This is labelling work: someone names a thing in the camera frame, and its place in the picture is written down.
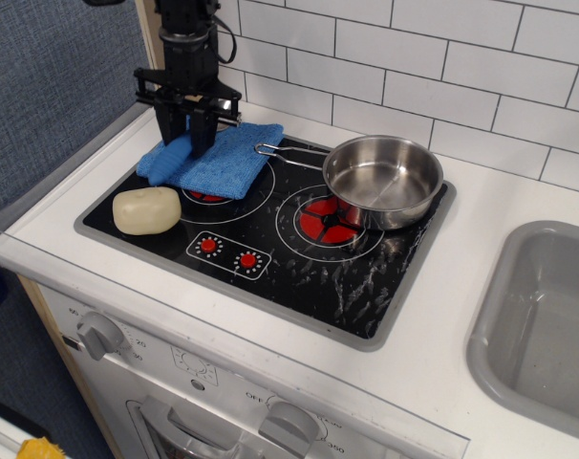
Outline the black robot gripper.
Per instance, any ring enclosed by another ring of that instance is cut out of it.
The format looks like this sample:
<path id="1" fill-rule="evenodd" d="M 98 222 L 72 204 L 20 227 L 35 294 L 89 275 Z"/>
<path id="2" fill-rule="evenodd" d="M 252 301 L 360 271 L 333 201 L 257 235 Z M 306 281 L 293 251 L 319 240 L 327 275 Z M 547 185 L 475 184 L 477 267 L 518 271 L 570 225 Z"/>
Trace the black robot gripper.
<path id="1" fill-rule="evenodd" d="M 218 34 L 198 31 L 191 34 L 160 31 L 164 67 L 158 70 L 138 68 L 137 100 L 152 105 L 165 145 L 186 130 L 189 119 L 191 156 L 200 158 L 215 142 L 218 120 L 237 125 L 241 122 L 237 90 L 219 80 Z M 196 109 L 206 102 L 207 109 Z"/>

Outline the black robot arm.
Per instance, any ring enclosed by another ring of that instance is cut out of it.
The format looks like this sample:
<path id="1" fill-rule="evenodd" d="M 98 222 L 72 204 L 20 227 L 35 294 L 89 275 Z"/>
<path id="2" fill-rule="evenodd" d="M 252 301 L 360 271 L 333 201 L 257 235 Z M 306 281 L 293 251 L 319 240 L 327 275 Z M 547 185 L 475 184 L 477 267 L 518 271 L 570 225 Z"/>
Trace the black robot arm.
<path id="1" fill-rule="evenodd" d="M 219 53 L 217 1 L 157 1 L 163 45 L 161 70 L 138 68 L 137 99 L 154 107 L 161 137 L 168 145 L 184 133 L 190 135 L 192 155 L 202 156 L 215 142 L 220 120 L 240 120 L 239 91 L 219 80 L 219 65 L 230 57 Z"/>

